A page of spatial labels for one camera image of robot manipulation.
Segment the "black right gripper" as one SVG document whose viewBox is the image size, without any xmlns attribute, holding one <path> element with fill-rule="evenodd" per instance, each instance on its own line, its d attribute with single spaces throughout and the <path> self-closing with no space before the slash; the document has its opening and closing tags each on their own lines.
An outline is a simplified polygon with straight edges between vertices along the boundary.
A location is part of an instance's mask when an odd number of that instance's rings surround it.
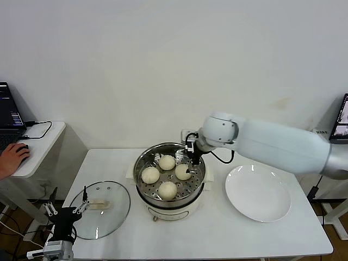
<svg viewBox="0 0 348 261">
<path fill-rule="evenodd" d="M 187 140 L 185 142 L 185 151 L 187 154 L 192 154 L 191 161 L 188 163 L 187 173 L 195 174 L 199 169 L 200 158 L 202 155 L 208 154 L 211 151 L 211 145 L 206 141 L 206 138 L 199 133 L 194 133 L 195 141 Z"/>
</svg>

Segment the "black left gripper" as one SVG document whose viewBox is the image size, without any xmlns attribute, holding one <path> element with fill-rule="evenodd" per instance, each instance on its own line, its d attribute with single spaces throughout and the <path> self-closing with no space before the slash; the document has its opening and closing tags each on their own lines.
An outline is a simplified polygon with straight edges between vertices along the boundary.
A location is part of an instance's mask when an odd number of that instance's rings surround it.
<svg viewBox="0 0 348 261">
<path fill-rule="evenodd" d="M 46 213 L 50 216 L 48 219 L 54 224 L 54 231 L 49 241 L 75 241 L 77 231 L 74 223 L 82 218 L 82 212 L 89 205 L 86 186 L 83 189 L 82 203 L 76 207 L 64 207 L 56 210 L 54 207 L 58 188 L 55 187 L 48 200 L 43 204 Z"/>
</svg>

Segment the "person's bare hand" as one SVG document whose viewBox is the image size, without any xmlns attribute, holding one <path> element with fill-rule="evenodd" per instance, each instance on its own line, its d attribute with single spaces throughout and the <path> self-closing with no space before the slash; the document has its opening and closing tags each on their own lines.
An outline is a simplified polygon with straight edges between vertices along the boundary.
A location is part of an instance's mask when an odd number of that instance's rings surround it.
<svg viewBox="0 0 348 261">
<path fill-rule="evenodd" d="M 9 144 L 1 153 L 1 180 L 13 175 L 21 163 L 29 157 L 30 150 L 26 144 Z"/>
</svg>

